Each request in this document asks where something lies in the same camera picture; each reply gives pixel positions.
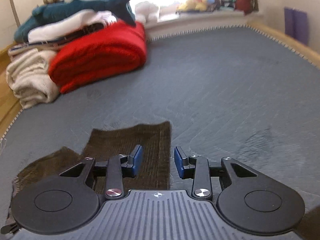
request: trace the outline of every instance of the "white plush toy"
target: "white plush toy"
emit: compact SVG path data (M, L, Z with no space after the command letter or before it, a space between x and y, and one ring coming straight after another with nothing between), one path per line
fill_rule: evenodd
M136 21L143 24L150 22L158 22L159 7L148 1L140 2L136 5L135 9Z

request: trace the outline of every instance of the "folded red blanket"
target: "folded red blanket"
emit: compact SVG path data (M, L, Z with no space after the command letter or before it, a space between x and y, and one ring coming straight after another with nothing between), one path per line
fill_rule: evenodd
M125 73L146 62L144 27L117 22L66 45L53 59L49 76L68 93L85 84Z

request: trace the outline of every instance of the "wooden bed frame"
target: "wooden bed frame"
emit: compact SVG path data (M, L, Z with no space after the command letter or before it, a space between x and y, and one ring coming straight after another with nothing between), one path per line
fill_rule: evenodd
M312 62L317 68L320 69L320 54L313 51L311 48L258 21L249 21L247 24L295 49L298 53L303 55L306 59L308 59L308 61ZM10 63L10 58L7 55L7 50L10 46L0 51L0 136L6 132L10 125L12 125L13 119L21 111L21 105L18 99L14 97L11 89L8 87L5 78L5 69Z

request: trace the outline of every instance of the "gray mattress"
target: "gray mattress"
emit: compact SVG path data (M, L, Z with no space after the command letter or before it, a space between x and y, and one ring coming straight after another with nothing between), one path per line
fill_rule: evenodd
M27 164L62 146L80 153L93 128L164 120L172 123L172 151L237 158L296 189L310 210L320 205L319 113L320 71L251 29L154 41L140 70L21 113L0 156L0 226L11 181ZM179 179L172 159L171 188L191 183Z

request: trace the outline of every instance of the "white folded cloth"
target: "white folded cloth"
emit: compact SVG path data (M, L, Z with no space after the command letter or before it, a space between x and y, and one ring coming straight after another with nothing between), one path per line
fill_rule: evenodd
M91 9L85 9L62 21L31 30L28 33L28 41L29 43L36 41L51 41L94 23L102 23L104 26L107 26L116 21L116 17L114 17L110 11L95 12Z
M32 49L7 66L7 83L19 98L23 109L49 103L59 95L59 88L48 75L55 51Z

